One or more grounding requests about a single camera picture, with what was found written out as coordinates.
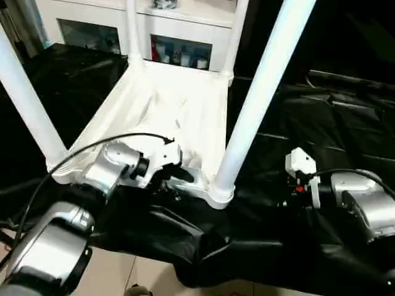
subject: black cable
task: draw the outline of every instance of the black cable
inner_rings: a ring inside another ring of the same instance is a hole
[[[364,176],[368,179],[371,179],[377,184],[379,184],[384,189],[384,191],[387,192],[393,200],[395,200],[395,192],[387,184],[382,182],[382,180],[380,180],[376,176],[372,176],[370,173],[367,173],[366,171],[354,170],[352,168],[332,168],[329,170],[317,171],[315,173],[308,174],[308,176],[313,178],[315,176],[322,176],[322,175],[333,174],[333,173],[355,173]]]
[[[36,190],[34,191],[33,195],[30,197],[30,200],[28,201],[28,203],[26,205],[26,208],[25,208],[25,211],[23,213],[23,216],[22,216],[22,218],[20,220],[20,223],[19,223],[19,226],[18,226],[18,230],[17,230],[17,233],[15,235],[15,240],[14,240],[12,249],[15,249],[16,246],[18,246],[18,244],[20,242],[20,239],[21,239],[21,236],[22,236],[22,232],[23,232],[23,227],[25,226],[28,212],[30,210],[30,207],[31,207],[32,203],[36,199],[37,193],[40,191],[42,186],[51,178],[53,173],[55,173],[60,167],[62,167],[69,160],[73,159],[77,155],[81,154],[82,152],[84,152],[84,151],[86,151],[86,150],[88,150],[88,149],[90,149],[92,147],[96,147],[96,146],[98,146],[100,144],[103,144],[103,143],[106,143],[106,142],[111,142],[111,141],[116,140],[116,139],[132,137],[132,136],[149,136],[149,137],[159,138],[159,139],[163,140],[165,142],[165,144],[169,144],[169,143],[174,141],[174,140],[170,140],[169,138],[166,138],[166,137],[158,135],[158,134],[152,134],[152,133],[127,133],[127,134],[120,134],[118,136],[113,136],[113,137],[109,137],[109,138],[106,138],[106,139],[102,139],[100,141],[94,142],[94,143],[92,143],[90,145],[87,145],[87,146],[85,146],[85,147],[83,147],[81,149],[78,149],[77,151],[71,153],[68,157],[63,159],[53,169],[51,169],[48,172],[48,174],[46,174],[45,177],[42,178],[41,182],[36,187]]]
[[[25,182],[22,182],[22,183],[19,183],[16,185],[12,185],[11,187],[0,189],[0,196],[9,195],[9,194],[24,190],[26,188],[29,188],[30,186],[37,185],[41,181],[41,179],[42,178],[35,178],[35,179],[31,179],[31,180],[28,180],[28,181],[25,181]]]

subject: white plastic surface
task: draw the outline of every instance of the white plastic surface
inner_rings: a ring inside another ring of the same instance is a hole
[[[216,1],[218,0],[196,0],[196,5],[204,6],[207,9],[214,9],[220,12],[226,12],[227,9],[229,10],[230,8],[224,7],[224,10],[222,10],[221,6],[230,4],[234,5],[235,3],[235,0],[221,0],[220,4],[217,4]],[[125,12],[127,3],[126,0],[116,1],[122,3],[123,9],[112,9],[109,8],[110,5],[105,6],[102,3],[102,6],[84,5],[81,3],[87,4],[88,2],[79,0],[73,2],[36,0],[36,2],[41,13],[41,17],[43,19],[48,39],[52,42],[62,44],[65,43],[57,19],[94,23],[98,25],[116,28],[118,31],[121,54],[130,54],[130,40],[134,38],[135,34],[128,34],[127,13]],[[176,14],[175,11],[151,9],[154,10],[155,13],[139,13],[138,11],[141,11],[141,8],[139,8],[140,2],[137,1],[136,5],[139,49],[144,59],[152,59],[151,35],[159,35],[170,38],[211,44],[212,51],[209,70],[216,72],[222,70],[225,63],[225,57],[227,56],[227,52],[229,49],[232,31],[231,26],[233,25],[235,16],[234,10],[232,13],[229,13],[230,17],[226,21],[227,25],[223,26],[214,25],[212,22],[210,23],[192,22],[190,20],[188,21],[187,14],[185,15],[185,18],[175,17],[174,15],[163,15]],[[191,8],[189,15],[193,16],[195,15],[195,13],[198,14],[198,12],[199,10],[194,10],[193,8]]]
[[[141,70],[126,70],[72,150],[122,133],[161,134],[180,145],[185,167],[201,168],[213,180],[225,151],[227,95],[228,81],[219,73],[144,61]],[[144,156],[164,144],[146,136],[123,141]],[[97,151],[81,155],[56,179],[69,179]]]
[[[129,61],[133,61],[134,64],[141,63],[142,57],[139,48],[137,22],[136,22],[136,7],[135,0],[127,1],[127,22],[128,22],[128,37],[129,37]]]
[[[235,66],[237,51],[239,49],[241,33],[243,32],[244,19],[246,18],[249,0],[238,0],[235,20],[231,37],[229,39],[229,46],[225,57],[225,63],[222,69],[222,75],[228,77],[230,81],[233,80],[233,67]]]
[[[57,165],[65,157],[67,150],[22,68],[1,24],[0,81],[46,157],[48,166]]]
[[[278,14],[226,154],[213,192],[233,194],[234,183],[266,114],[286,66],[314,7],[315,0],[285,0]]]
[[[147,187],[154,174],[163,169],[165,165],[178,165],[180,163],[181,156],[181,149],[175,142],[164,145],[161,149],[157,149],[155,153],[151,154],[148,158],[149,166],[146,174],[144,176],[136,177],[138,187]]]
[[[296,172],[301,171],[304,174],[312,174],[317,171],[315,160],[300,147],[295,148],[285,157],[285,170],[293,178],[296,178]]]
[[[126,10],[127,8],[127,0],[46,1],[64,1],[115,10]],[[179,6],[176,9],[155,9],[152,8],[152,0],[136,0],[136,11],[139,14],[155,15],[227,28],[232,27],[236,10],[236,0],[178,0],[178,2]]]

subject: white cylindrical leg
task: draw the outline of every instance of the white cylindrical leg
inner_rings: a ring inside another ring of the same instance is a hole
[[[142,62],[138,42],[136,3],[135,0],[127,0],[128,35],[129,35],[129,62]]]
[[[284,0],[218,174],[213,199],[230,201],[237,175],[280,83],[316,0]]]
[[[233,22],[233,28],[231,33],[230,42],[228,45],[227,56],[225,57],[225,63],[222,69],[222,75],[233,81],[233,67],[235,66],[235,60],[237,51],[239,49],[241,33],[243,32],[244,19],[246,18],[247,8],[249,0],[239,0],[237,3],[235,21]]]
[[[48,165],[58,164],[65,157],[67,150],[20,64],[1,24],[0,81],[46,157]]]

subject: cabinet shelf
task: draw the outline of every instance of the cabinet shelf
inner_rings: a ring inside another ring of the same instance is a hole
[[[62,0],[62,2],[126,10],[126,0]],[[179,0],[179,7],[169,10],[152,8],[152,0],[136,0],[136,6],[139,14],[231,28],[236,11],[236,0]]]

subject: floor tile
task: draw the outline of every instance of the floor tile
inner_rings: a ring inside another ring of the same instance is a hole
[[[254,296],[314,296],[314,295],[254,283]]]
[[[8,229],[2,229],[1,231],[4,231],[6,234],[8,234],[11,237],[15,237],[14,231]],[[8,249],[3,243],[0,242],[0,260],[2,260],[7,254],[8,254]],[[5,267],[3,271],[0,273],[0,283],[2,283],[3,280],[6,278],[6,272],[7,272],[7,267]]]
[[[213,288],[189,289],[177,279],[171,264],[138,257],[128,285],[138,283],[154,296],[252,296],[252,283],[230,281]]]
[[[93,248],[93,256],[73,296],[122,296],[135,256]]]

